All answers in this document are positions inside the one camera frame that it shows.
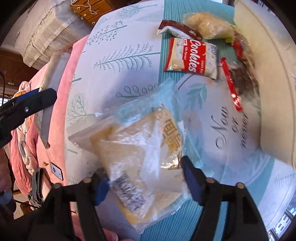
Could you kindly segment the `clear pastry snack bag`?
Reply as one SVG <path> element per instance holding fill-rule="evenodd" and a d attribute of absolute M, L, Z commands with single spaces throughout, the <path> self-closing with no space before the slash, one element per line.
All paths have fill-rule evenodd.
<path fill-rule="evenodd" d="M 78 121 L 69 128 L 69 140 L 98 157 L 121 212 L 139 232 L 189 198 L 181 158 L 190 143 L 172 79 Z"/>

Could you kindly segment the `wooden drawer desk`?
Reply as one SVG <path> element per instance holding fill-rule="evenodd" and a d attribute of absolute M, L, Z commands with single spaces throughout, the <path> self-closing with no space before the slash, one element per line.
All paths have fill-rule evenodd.
<path fill-rule="evenodd" d="M 74 13 L 80 15 L 81 20 L 91 25 L 95 25 L 104 14 L 113 11 L 113 7 L 106 0 L 72 0 L 70 7 Z"/>

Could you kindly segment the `Lipo cookies packet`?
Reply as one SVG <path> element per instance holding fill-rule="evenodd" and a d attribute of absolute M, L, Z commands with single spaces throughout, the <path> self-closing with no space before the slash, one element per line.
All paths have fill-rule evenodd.
<path fill-rule="evenodd" d="M 171 38 L 164 71 L 179 71 L 217 78 L 216 45 L 194 39 Z"/>

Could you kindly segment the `clear red-trimmed snack bag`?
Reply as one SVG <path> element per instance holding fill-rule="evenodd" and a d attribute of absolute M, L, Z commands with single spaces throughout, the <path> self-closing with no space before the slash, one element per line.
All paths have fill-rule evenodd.
<path fill-rule="evenodd" d="M 259 97 L 259 83 L 255 76 L 253 52 L 247 39 L 235 30 L 231 46 L 238 63 L 231 65 L 225 57 L 221 58 L 220 63 L 235 109 L 243 111 L 241 97 Z"/>

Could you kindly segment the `clear bag of puffed snacks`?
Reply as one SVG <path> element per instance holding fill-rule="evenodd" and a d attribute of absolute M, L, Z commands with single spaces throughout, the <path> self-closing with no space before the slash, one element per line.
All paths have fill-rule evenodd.
<path fill-rule="evenodd" d="M 182 23 L 187 27 L 199 32 L 203 39 L 224 39 L 232 42 L 234 38 L 234 28 L 227 21 L 209 12 L 196 12 L 184 14 Z"/>

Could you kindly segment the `leaf-patterned tablecloth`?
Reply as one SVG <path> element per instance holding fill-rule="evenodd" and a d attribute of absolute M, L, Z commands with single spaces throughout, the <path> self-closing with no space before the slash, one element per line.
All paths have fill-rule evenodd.
<path fill-rule="evenodd" d="M 143 1 L 99 18 L 68 97 L 77 210 L 131 240 L 268 240 L 295 190 L 295 87 L 277 17 L 251 1 Z"/>

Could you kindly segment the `cream plastic storage bin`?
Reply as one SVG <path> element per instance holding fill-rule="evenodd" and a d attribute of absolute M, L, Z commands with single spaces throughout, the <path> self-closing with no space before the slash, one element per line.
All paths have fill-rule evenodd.
<path fill-rule="evenodd" d="M 278 17 L 253 1 L 235 1 L 234 8 L 259 83 L 261 148 L 295 167 L 295 42 Z"/>

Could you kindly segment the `dark red snowflake snack packet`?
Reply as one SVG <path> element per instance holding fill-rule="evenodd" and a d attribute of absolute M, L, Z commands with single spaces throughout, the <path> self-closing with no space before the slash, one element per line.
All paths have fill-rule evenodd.
<path fill-rule="evenodd" d="M 189 28 L 182 23 L 172 20 L 162 20 L 157 30 L 157 35 L 166 32 L 170 33 L 176 38 L 202 40 L 202 36 L 199 32 Z"/>

